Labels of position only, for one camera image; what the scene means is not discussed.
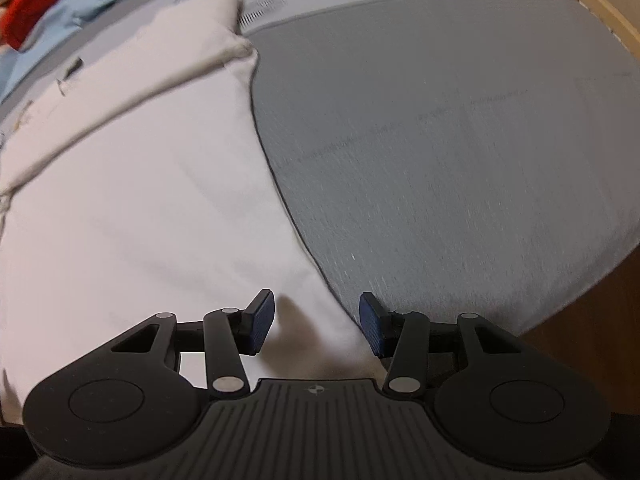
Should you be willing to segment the white t-shirt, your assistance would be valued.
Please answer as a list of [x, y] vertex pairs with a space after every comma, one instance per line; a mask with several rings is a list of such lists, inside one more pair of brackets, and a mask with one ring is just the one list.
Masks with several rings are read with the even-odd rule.
[[380, 378], [306, 252], [250, 109], [239, 0], [186, 0], [73, 58], [1, 153], [1, 411], [158, 312], [198, 321], [277, 300], [248, 378]]

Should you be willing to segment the grey woven bed mat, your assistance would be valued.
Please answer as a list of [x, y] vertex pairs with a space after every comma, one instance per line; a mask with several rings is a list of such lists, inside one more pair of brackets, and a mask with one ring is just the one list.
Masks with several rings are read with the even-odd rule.
[[639, 243], [639, 63], [575, 0], [376, 0], [256, 30], [256, 130], [349, 313], [524, 333]]

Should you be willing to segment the light blue blanket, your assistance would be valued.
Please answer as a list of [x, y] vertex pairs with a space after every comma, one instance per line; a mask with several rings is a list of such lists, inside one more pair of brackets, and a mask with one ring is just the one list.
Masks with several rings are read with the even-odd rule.
[[1, 49], [1, 97], [6, 99], [56, 46], [119, 0], [58, 0], [36, 21], [18, 49]]

